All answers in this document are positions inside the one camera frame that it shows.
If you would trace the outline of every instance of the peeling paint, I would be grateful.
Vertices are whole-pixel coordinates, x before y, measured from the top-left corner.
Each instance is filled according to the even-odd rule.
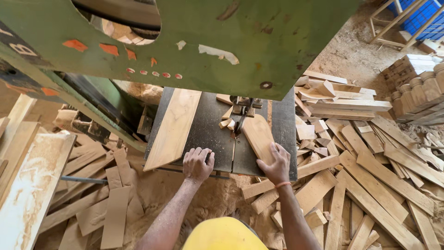
[[[199,44],[199,54],[202,53],[218,56],[219,59],[223,59],[225,57],[225,59],[227,59],[232,65],[239,64],[239,59],[233,53]]]
[[[176,43],[179,50],[182,50],[183,47],[186,45],[186,42],[184,40],[181,40],[180,42]]]

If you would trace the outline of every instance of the pointed wooden board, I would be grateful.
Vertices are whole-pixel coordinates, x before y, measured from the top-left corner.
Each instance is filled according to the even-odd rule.
[[[201,92],[175,89],[166,109],[144,171],[158,168],[182,157]]]
[[[345,183],[345,188],[350,198],[404,249],[426,250],[424,244],[388,214],[345,169],[341,170],[336,175],[336,178],[340,183]]]
[[[433,201],[404,180],[399,179],[395,173],[384,167],[373,156],[360,153],[356,162],[406,199],[412,201],[426,213],[433,216]]]
[[[33,249],[74,143],[74,135],[36,135],[0,209],[0,223],[13,225],[0,228],[2,249]]]

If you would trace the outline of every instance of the dirt floor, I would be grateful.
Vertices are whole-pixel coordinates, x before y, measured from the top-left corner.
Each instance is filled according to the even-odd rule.
[[[387,86],[379,73],[391,65],[395,60],[405,54],[424,54],[416,47],[409,48],[406,52],[399,52],[396,47],[381,44],[368,44],[371,40],[371,29],[369,16],[376,10],[371,4],[362,4],[356,14],[344,24],[341,30],[330,41],[326,48],[319,54],[309,69],[321,73],[326,73],[338,77],[344,77],[355,84],[365,88],[375,89],[380,100],[389,96]],[[3,104],[0,106],[0,117],[6,116],[14,105],[19,94],[0,84]],[[30,120],[39,120],[42,126],[48,131],[54,128],[54,120],[60,104],[47,101],[37,101],[31,112]],[[404,131],[415,140],[419,141],[418,133],[431,131],[442,141],[444,141],[441,127],[421,127],[421,126],[401,126]],[[131,226],[134,232],[134,241],[124,246],[123,249],[133,249],[134,244],[140,238],[162,208],[169,202],[178,190],[183,181],[181,173],[166,172],[161,170],[150,171],[141,176],[139,182],[139,194],[143,198],[145,216]],[[269,207],[264,213],[256,215],[250,203],[255,198],[243,200],[240,188],[253,183],[251,177],[231,175],[230,180],[209,178],[194,197],[185,219],[188,219],[192,226],[196,226],[200,221],[226,216],[231,214],[236,208],[241,209],[241,219],[258,233],[261,240],[268,246],[281,249],[282,234],[278,231],[270,219],[270,213],[275,209]],[[438,196],[436,208],[444,207],[444,194],[439,191],[432,191],[434,196]],[[442,223],[441,218],[434,218],[434,222]],[[439,241],[444,246],[444,237],[441,230]],[[182,244],[182,239],[178,239],[176,249]],[[99,249],[100,242],[89,249]]]

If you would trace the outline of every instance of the man's right hand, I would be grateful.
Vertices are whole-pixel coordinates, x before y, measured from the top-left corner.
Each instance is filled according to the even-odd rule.
[[[290,153],[288,153],[281,145],[274,142],[270,143],[270,150],[274,156],[274,163],[272,165],[267,165],[262,160],[257,159],[256,162],[259,168],[264,171],[267,178],[275,185],[290,181]]]

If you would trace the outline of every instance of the small wood block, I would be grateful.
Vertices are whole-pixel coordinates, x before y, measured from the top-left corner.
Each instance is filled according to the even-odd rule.
[[[312,122],[311,124],[314,125],[314,131],[316,133],[329,129],[324,120],[317,120],[315,122]]]
[[[316,139],[314,125],[296,125],[296,130],[299,140]]]

